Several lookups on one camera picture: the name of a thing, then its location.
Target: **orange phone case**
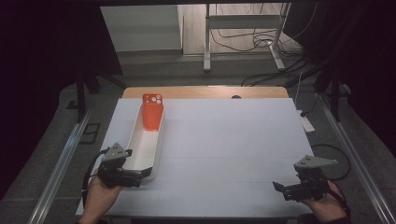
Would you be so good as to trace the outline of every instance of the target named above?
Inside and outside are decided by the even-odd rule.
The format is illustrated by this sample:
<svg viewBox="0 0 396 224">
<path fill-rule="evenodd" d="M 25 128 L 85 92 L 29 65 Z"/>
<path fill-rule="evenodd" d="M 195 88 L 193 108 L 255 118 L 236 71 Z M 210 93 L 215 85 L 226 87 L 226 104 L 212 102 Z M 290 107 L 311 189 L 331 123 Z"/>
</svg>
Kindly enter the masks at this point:
<svg viewBox="0 0 396 224">
<path fill-rule="evenodd" d="M 163 117 L 163 97 L 157 93 L 143 94 L 143 122 L 147 131 L 159 131 Z"/>
</svg>

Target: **person's right hand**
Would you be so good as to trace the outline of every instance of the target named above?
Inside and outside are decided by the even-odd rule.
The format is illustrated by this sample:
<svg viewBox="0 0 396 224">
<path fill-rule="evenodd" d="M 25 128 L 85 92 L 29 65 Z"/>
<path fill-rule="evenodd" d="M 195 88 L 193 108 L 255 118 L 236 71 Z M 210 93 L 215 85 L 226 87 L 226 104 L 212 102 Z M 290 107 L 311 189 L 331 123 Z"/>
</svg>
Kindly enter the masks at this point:
<svg viewBox="0 0 396 224">
<path fill-rule="evenodd" d="M 330 189 L 341 196 L 341 192 L 337 186 L 331 181 L 328 182 Z M 321 223 L 330 222 L 347 216 L 341 204 L 329 193 L 326 193 L 320 200 L 305 199 L 301 200 L 301 203 L 307 205 Z"/>
</svg>

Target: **person's left hand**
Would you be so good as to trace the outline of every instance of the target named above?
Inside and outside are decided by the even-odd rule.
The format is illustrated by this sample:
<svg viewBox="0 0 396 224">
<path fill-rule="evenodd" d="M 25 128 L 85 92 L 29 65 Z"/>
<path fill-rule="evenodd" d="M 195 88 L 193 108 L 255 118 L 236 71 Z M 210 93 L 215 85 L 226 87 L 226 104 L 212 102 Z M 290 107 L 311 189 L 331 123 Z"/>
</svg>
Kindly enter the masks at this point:
<svg viewBox="0 0 396 224">
<path fill-rule="evenodd" d="M 123 188 L 123 186 L 116 186 L 110 189 L 95 175 L 88 187 L 87 202 L 79 223 L 96 224 L 114 204 Z"/>
</svg>

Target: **wall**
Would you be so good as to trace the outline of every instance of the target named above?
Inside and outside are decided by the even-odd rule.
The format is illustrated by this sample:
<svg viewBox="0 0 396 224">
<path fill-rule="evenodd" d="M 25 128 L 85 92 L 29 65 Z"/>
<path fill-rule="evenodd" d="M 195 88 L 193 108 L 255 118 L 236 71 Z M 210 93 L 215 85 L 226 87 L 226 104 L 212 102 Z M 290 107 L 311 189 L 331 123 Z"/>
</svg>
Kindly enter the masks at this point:
<svg viewBox="0 0 396 224">
<path fill-rule="evenodd" d="M 101 10 L 116 51 L 181 49 L 177 6 Z"/>
</svg>

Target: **smartphone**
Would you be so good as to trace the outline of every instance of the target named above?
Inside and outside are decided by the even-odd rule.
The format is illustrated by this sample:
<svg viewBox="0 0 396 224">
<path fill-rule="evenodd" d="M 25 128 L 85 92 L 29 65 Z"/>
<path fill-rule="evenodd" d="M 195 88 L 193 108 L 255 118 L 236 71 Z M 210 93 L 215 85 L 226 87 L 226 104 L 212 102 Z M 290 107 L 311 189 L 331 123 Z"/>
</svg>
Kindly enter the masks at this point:
<svg viewBox="0 0 396 224">
<path fill-rule="evenodd" d="M 147 131 L 158 132 L 163 118 L 163 97 L 158 93 L 143 94 L 143 123 Z"/>
</svg>

